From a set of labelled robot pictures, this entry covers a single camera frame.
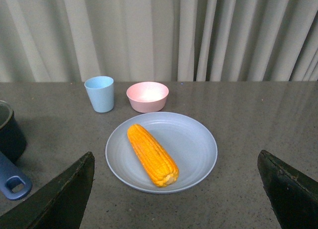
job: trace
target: gray table surface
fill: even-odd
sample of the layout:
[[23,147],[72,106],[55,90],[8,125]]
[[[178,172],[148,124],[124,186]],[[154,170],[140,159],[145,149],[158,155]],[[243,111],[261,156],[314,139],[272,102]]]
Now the gray table surface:
[[[155,195],[121,182],[105,160],[115,128],[140,113],[115,83],[115,107],[93,111],[82,83],[0,83],[0,99],[15,111],[28,147],[16,165],[32,195],[87,151],[95,156],[82,229],[280,228],[263,190],[257,156],[268,150],[318,180],[317,82],[166,82],[162,111],[201,122],[216,139],[218,160],[198,185]],[[0,215],[20,201],[0,194]]]

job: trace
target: light blue cup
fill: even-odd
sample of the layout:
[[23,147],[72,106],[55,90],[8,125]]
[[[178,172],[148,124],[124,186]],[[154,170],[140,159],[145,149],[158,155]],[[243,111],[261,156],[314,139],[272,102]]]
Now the light blue cup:
[[88,79],[84,86],[96,112],[105,113],[114,108],[114,79],[96,76]]

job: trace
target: pot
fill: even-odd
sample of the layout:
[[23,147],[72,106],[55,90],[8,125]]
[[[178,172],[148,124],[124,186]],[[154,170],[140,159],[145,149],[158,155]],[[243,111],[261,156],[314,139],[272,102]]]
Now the pot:
[[26,144],[13,109],[0,100],[0,190],[10,200],[24,198],[32,189],[31,180],[14,164]]

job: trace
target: corn on the cob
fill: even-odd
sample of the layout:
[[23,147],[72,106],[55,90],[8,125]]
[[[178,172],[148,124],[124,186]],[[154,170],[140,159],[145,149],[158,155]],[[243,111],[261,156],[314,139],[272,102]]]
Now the corn on the cob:
[[157,187],[166,187],[177,180],[179,169],[176,163],[144,127],[132,125],[127,136],[139,161]]

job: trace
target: handle hole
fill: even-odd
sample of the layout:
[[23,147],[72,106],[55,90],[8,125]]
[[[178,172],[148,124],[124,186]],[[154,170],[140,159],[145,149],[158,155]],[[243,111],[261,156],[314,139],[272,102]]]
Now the handle hole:
[[5,185],[12,193],[17,193],[24,188],[25,183],[20,177],[14,176],[8,179]]

